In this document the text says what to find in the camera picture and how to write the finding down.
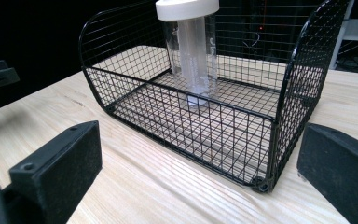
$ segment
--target dark background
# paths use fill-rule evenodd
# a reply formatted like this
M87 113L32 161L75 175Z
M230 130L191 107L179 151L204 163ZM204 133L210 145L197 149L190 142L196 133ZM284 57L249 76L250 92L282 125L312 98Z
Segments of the dark background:
M0 107L81 70L77 41L94 14L136 0L0 1L0 60L20 82L0 88Z

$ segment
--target wire mesh cage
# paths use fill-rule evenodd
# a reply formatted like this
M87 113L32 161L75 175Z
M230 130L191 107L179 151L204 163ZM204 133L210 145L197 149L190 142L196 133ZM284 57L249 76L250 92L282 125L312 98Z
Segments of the wire mesh cage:
M321 96L347 4L221 1L214 97L175 82L155 1L93 16L80 61L110 116L236 183L272 191ZM206 105L181 104L189 96Z

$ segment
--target wooden table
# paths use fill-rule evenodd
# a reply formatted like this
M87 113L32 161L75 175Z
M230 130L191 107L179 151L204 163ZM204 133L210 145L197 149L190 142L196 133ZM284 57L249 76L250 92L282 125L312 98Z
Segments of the wooden table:
M8 169L63 130L100 122L103 170L70 223L346 223L297 175L300 141L277 186L259 194L110 118L82 73L0 108L0 186ZM358 139L358 74L329 71L310 122Z

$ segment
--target clear plastic tube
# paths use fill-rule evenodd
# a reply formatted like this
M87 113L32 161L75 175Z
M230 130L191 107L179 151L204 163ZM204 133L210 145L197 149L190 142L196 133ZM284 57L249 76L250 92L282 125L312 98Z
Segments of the clear plastic tube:
M176 87L213 97L217 77L214 15L166 21L165 36ZM191 106L206 104L193 96L186 102Z

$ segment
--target white cap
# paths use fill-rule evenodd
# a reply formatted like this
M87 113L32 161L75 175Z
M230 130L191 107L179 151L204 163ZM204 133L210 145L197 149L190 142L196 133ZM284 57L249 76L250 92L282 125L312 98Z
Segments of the white cap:
M182 21L215 13L219 0L159 0L156 10L161 21Z

